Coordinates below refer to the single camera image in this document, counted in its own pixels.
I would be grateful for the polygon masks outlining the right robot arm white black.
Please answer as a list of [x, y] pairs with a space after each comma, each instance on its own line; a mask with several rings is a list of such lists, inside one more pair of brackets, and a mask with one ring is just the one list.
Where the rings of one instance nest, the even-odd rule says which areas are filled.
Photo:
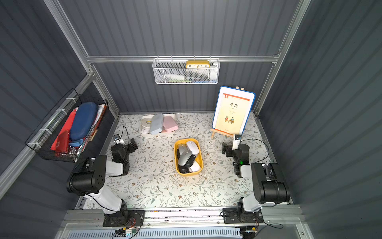
[[226, 224], [236, 222], [258, 223], [262, 219], [262, 207], [271, 207], [290, 200], [290, 190], [281, 167], [277, 163], [249, 162], [250, 147], [243, 143], [222, 144], [222, 153], [233, 158], [234, 173], [239, 178], [252, 180], [253, 192], [240, 198], [236, 209], [224, 208]]

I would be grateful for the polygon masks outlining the silver grey mouse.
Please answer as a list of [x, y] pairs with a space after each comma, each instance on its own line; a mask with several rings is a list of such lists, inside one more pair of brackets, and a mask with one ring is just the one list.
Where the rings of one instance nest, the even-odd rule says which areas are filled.
[[178, 165], [185, 166], [192, 155], [190, 150], [184, 151], [178, 159]]

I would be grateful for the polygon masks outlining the black mouse front row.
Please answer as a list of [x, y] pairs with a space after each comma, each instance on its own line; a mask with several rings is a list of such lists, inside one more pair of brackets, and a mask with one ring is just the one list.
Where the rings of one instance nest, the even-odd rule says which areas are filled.
[[185, 167], [185, 166], [180, 166], [178, 165], [178, 170], [181, 174], [187, 174], [187, 173], [190, 173], [190, 170], [188, 167]]

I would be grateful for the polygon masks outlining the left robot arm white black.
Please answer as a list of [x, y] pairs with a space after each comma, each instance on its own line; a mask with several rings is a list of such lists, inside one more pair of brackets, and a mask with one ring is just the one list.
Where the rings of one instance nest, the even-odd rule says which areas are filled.
[[126, 176], [129, 154], [138, 149], [135, 140], [125, 144], [116, 142], [111, 147], [112, 160], [106, 155], [86, 158], [76, 163], [67, 180], [67, 191], [95, 202], [103, 210], [104, 227], [141, 227], [144, 222], [143, 210], [129, 210], [127, 204], [107, 187], [107, 177]]

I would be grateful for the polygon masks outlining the silver white mouse front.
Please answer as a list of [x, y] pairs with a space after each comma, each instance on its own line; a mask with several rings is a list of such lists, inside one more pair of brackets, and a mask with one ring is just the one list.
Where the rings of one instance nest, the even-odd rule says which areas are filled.
[[178, 145], [177, 156], [180, 157], [183, 153], [187, 151], [188, 151], [187, 145], [181, 143]]

